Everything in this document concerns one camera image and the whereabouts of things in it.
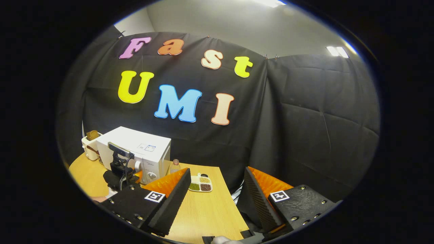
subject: wooden table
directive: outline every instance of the wooden table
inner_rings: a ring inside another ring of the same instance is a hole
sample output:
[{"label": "wooden table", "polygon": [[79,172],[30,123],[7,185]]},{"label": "wooden table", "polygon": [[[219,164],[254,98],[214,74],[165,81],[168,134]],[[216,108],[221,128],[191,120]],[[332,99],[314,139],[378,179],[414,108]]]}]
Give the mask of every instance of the wooden table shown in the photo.
[{"label": "wooden table", "polygon": [[[219,167],[179,163],[190,168],[191,175],[207,174],[213,184],[211,192],[187,191],[178,214],[165,238],[193,244],[203,244],[202,236],[225,236],[240,240],[241,231],[248,230],[234,204]],[[109,194],[102,175],[107,169],[98,160],[91,161],[81,154],[69,167],[73,179],[90,197]]]}]

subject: blue letter m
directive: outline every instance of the blue letter m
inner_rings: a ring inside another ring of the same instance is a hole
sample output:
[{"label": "blue letter m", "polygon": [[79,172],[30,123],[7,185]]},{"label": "blue letter m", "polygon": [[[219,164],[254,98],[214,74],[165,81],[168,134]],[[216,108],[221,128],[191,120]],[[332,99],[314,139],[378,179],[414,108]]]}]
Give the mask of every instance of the blue letter m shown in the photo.
[{"label": "blue letter m", "polygon": [[158,110],[154,113],[157,118],[167,118],[166,107],[169,108],[170,117],[174,119],[182,109],[178,119],[185,122],[196,122],[194,111],[196,110],[197,100],[202,93],[195,89],[188,90],[181,99],[178,99],[175,87],[171,85],[161,85],[161,98]]}]

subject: microwave knob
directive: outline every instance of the microwave knob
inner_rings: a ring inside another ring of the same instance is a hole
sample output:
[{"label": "microwave knob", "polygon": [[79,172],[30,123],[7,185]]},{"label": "microwave knob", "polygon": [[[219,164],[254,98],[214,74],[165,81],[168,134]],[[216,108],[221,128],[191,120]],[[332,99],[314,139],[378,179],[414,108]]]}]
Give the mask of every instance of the microwave knob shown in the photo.
[{"label": "microwave knob", "polygon": [[152,173],[152,172],[149,172],[148,175],[149,175],[149,178],[151,178],[151,179],[155,179],[155,177],[157,177],[157,176],[156,176],[154,173]]}]

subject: plastic bottle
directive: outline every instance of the plastic bottle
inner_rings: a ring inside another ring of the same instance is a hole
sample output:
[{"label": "plastic bottle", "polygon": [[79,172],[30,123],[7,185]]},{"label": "plastic bottle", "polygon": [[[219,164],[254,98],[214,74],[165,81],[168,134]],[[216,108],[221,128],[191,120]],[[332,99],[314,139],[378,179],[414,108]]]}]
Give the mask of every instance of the plastic bottle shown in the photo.
[{"label": "plastic bottle", "polygon": [[173,174],[178,170],[181,170],[181,165],[179,165],[179,161],[177,159],[174,159],[173,163],[170,165],[170,173]]}]

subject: gray wall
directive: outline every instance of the gray wall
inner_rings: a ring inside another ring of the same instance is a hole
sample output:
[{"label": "gray wall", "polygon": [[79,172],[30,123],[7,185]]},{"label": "gray wall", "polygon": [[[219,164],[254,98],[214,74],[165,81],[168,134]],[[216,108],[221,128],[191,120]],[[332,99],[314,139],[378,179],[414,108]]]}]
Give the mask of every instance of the gray wall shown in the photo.
[{"label": "gray wall", "polygon": [[295,6],[271,8],[251,0],[162,0],[115,25],[125,35],[151,31],[185,32],[246,47],[268,57],[330,55],[327,46],[345,41]]}]

